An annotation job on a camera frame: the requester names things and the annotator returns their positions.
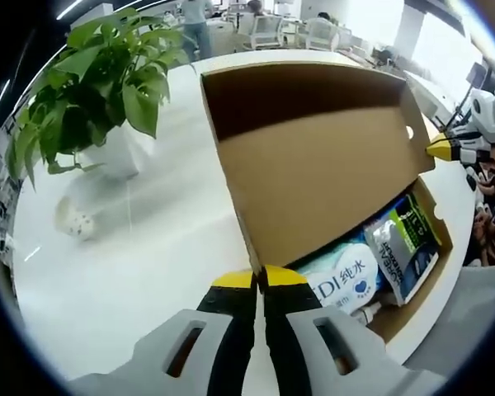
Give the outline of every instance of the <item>cardboard box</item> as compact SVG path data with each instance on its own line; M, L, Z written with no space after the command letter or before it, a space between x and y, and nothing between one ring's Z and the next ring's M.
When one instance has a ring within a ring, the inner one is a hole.
M404 80L295 62L207 73L202 89L255 270L314 252L412 186L442 241L436 269L413 301L425 298L451 243L418 178L434 159L425 152L426 126ZM395 316L415 309L405 306ZM375 331L388 341L403 320L395 322Z

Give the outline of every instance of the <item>white flower pot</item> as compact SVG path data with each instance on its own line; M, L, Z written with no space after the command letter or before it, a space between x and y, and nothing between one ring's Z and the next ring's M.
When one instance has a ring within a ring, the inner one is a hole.
M81 164L101 163L100 169L111 178L126 179L143 170L153 153L154 139L135 130L129 121L116 126L101 147L91 146L81 154Z

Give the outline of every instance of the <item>white chair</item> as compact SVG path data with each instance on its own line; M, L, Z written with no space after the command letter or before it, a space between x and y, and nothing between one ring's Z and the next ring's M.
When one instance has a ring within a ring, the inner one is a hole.
M281 47L284 44L281 16L257 16L253 23L248 42L243 45L246 50Z
M336 50L339 44L337 26L324 19L316 19L308 25L308 34L304 36L307 50L330 51Z
M350 29L338 26L337 33L339 34L339 43L337 44L338 50L348 50L351 48L352 32Z

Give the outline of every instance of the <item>desk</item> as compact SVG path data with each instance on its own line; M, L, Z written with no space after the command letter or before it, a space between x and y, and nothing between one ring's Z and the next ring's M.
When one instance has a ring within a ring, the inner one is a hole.
M405 72L412 94L422 109L423 114L435 124L447 124L455 112L455 103L444 90L435 83L414 73Z
M161 109L150 168L123 183L96 172L50 176L35 166L37 192L24 183L13 237L18 303L26 330L66 379L106 373L134 344L180 309L195 308L212 280L249 268L199 74L243 64L309 60L357 66L336 53L278 49L225 55L169 73L172 101ZM458 163L437 161L423 175L454 241L443 276L408 325L388 344L403 363L431 329L464 259L474 198ZM104 235L80 243L57 233L54 207L65 194L95 215ZM255 347L245 394L277 394L258 301Z
M357 62L363 68L373 68L375 66L375 62L372 58L362 58L360 55L354 54L352 51L347 49L338 49L337 52L352 59L354 62Z

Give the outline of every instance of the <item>box handle hole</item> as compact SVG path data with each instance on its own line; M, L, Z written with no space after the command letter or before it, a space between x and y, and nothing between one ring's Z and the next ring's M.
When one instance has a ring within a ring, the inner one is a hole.
M185 365L187 358L191 354L192 347L196 344L196 340L201 334L203 328L193 328L186 339L180 345L176 355L172 358L171 364L168 366L167 374L171 377L179 378L182 374L183 366Z
M315 323L315 327L332 355L337 372L340 375L347 375L354 371L357 368L356 360L333 324L326 320Z
M435 209L433 210L433 213L435 214L435 217L439 220L443 220L444 219L444 216L442 216L442 212L440 210L440 208L438 207L438 205L435 206Z
M414 136L414 130L411 128L409 125L407 125L407 134L409 136L409 140L413 139Z

